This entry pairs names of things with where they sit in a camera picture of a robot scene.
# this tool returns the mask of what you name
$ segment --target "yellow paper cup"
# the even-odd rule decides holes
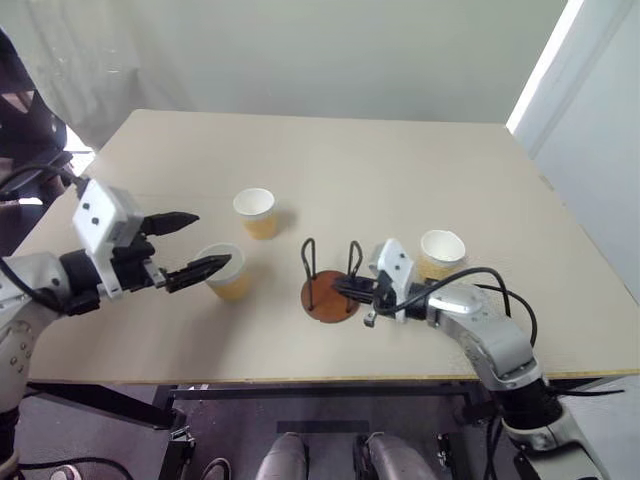
[[[273,238],[277,232],[276,199],[264,188],[247,188],[233,199],[234,210],[242,217],[244,227],[257,240]]]
[[[244,254],[238,246],[232,243],[216,243],[202,250],[196,258],[226,254],[231,255],[231,260],[205,282],[220,298],[228,301],[240,300],[249,291],[250,280],[246,272]]]
[[[448,230],[429,230],[420,239],[418,272],[424,280],[442,280],[462,264],[466,248],[460,237]]]

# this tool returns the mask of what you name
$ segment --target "beige table top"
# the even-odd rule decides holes
[[[458,346],[422,322],[380,319],[368,329],[362,307],[325,325],[299,303],[308,236],[317,240],[319,270],[345,269],[353,239],[365,255],[388,237],[417,254],[432,228],[457,232],[468,265],[498,269],[529,300],[539,322],[535,351],[550,376],[638,372],[638,305],[503,126],[137,111],[89,173],[130,190],[148,214],[200,215],[153,239],[157,263],[177,268],[207,244],[235,242],[249,259],[252,294],[228,305],[197,285],[104,300],[43,334],[34,379],[473,376]],[[248,186],[278,199],[283,225],[272,240],[250,239],[233,212],[234,194]],[[78,248],[75,206],[73,192],[58,199],[19,253]],[[526,314],[514,309],[528,332]]]

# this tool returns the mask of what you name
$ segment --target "white panel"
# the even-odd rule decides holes
[[[4,0],[94,146],[135,108],[504,123],[563,1]]]
[[[626,13],[534,159],[640,300],[637,0]]]
[[[624,393],[596,398],[565,397],[587,440],[612,479],[638,478],[640,471],[640,377],[623,377],[598,390]]]

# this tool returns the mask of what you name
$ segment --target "black cable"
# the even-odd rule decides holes
[[[392,315],[392,314],[395,314],[395,313],[399,312],[400,310],[403,310],[403,309],[413,305],[414,303],[422,300],[423,298],[428,297],[429,295],[431,295],[433,292],[435,292],[439,288],[442,288],[445,285],[450,284],[451,282],[459,280],[462,277],[466,277],[468,275],[473,275],[473,274],[476,274],[476,273],[489,273],[489,274],[493,275],[493,277],[497,280],[498,284],[500,285],[500,292],[502,292],[502,298],[504,300],[504,311],[505,311],[505,314],[507,315],[507,317],[510,317],[511,316],[511,306],[509,304],[509,294],[508,294],[507,286],[505,285],[504,280],[502,279],[500,274],[496,270],[494,270],[493,268],[489,268],[489,267],[473,267],[473,268],[467,268],[466,270],[461,270],[460,272],[456,272],[453,275],[449,275],[448,277],[437,281],[436,283],[434,283],[434,284],[430,285],[429,287],[427,287],[426,290],[421,291],[420,293],[414,295],[413,297],[411,297],[411,298],[405,300],[404,302],[402,302],[402,303],[400,303],[398,305],[395,305],[393,307],[387,307],[387,308],[381,307],[380,304],[379,304],[379,299],[377,297],[374,297],[374,299],[373,299],[373,309],[379,315]]]
[[[496,422],[498,414],[494,414],[489,423],[487,423],[487,430],[485,432],[485,448],[487,454],[487,465],[484,469],[484,475],[482,480],[490,480],[492,475],[495,480],[495,469],[493,465],[493,456],[491,455],[491,445],[493,444],[493,424]]]
[[[18,465],[18,469],[20,470],[46,470],[48,468],[57,468],[62,467],[63,465],[75,465],[77,463],[97,463],[101,465],[108,465],[109,467],[115,468],[122,474],[124,478],[127,480],[134,480],[133,475],[129,473],[122,464],[116,462],[115,460],[110,460],[108,458],[102,457],[76,457],[76,458],[67,458],[65,460],[56,460],[55,462],[43,462],[43,463],[21,463]]]
[[[579,390],[562,390],[556,387],[547,387],[547,392],[552,395],[565,395],[568,397],[604,397],[605,395],[615,395],[624,393],[624,390],[600,390],[599,392],[582,392]]]
[[[487,453],[487,469],[489,469],[489,475],[493,480],[498,480],[498,475],[496,473],[495,466],[495,456],[496,451],[498,450],[498,443],[500,443],[500,436],[502,435],[502,420],[500,418],[498,420],[498,427],[493,434],[493,438],[491,439],[491,447],[489,452]]]
[[[83,179],[75,176],[73,173],[66,171],[64,168],[54,167],[53,165],[25,165],[20,168],[16,168],[9,175],[0,180],[0,192],[7,185],[9,185],[12,181],[14,181],[19,176],[31,172],[33,170],[39,170],[43,172],[53,173],[54,175],[60,175],[61,177],[66,178],[74,185],[81,185],[83,183]]]
[[[485,290],[493,290],[494,292],[502,291],[501,289],[499,289],[494,285],[485,285],[483,283],[476,283],[476,287],[480,287]],[[525,308],[527,313],[529,314],[529,317],[531,318],[531,340],[529,341],[531,342],[531,346],[535,347],[536,339],[538,338],[538,320],[536,319],[536,314],[533,311],[533,308],[531,308],[531,305],[529,305],[529,302],[527,302],[524,298],[522,298],[517,293],[512,292],[511,290],[507,290],[507,294],[510,297],[513,297],[515,300],[519,301],[522,304],[522,306]]]
[[[45,171],[45,172],[50,172],[56,175],[60,175],[61,177],[66,178],[67,180],[69,180],[74,185],[80,188],[82,188],[86,184],[85,179],[76,177],[72,173],[69,173],[62,168],[54,167],[52,165],[25,165],[24,167],[16,168],[9,175],[7,175],[5,178],[0,180],[0,193],[2,192],[3,188],[9,185],[9,183],[11,183],[13,180],[18,178],[20,175],[23,175],[24,173],[30,172],[33,170],[40,170],[40,171]],[[0,271],[4,273],[5,276],[23,293],[29,295],[34,302],[39,303],[40,305],[47,307],[55,312],[64,314],[64,309],[62,308],[61,305],[59,305],[56,301],[47,297],[46,295],[36,292],[29,285],[24,283],[20,279],[20,277],[18,277],[15,274],[15,272],[11,269],[11,267],[9,267],[7,262],[2,257],[0,257]]]

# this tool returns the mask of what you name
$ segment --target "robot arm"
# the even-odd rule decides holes
[[[474,285],[449,284],[397,315],[394,307],[425,292],[428,285],[412,283],[413,261],[394,239],[374,250],[369,267],[375,281],[347,276],[334,288],[374,304],[375,310],[365,318],[367,326],[373,327],[377,312],[382,312],[403,323],[407,318],[424,320],[458,342],[520,450],[516,466],[523,479],[609,479],[569,410],[548,392],[529,339],[495,309],[484,291]]]
[[[60,258],[38,253],[5,259],[0,273],[0,479],[17,468],[18,404],[40,334],[62,316],[98,309],[101,297],[117,299],[125,290],[150,286],[172,293],[221,269],[230,255],[205,257],[176,272],[151,260],[155,249],[148,236],[173,233],[196,220],[181,212],[144,217],[127,192],[91,180],[73,217],[84,250]]]

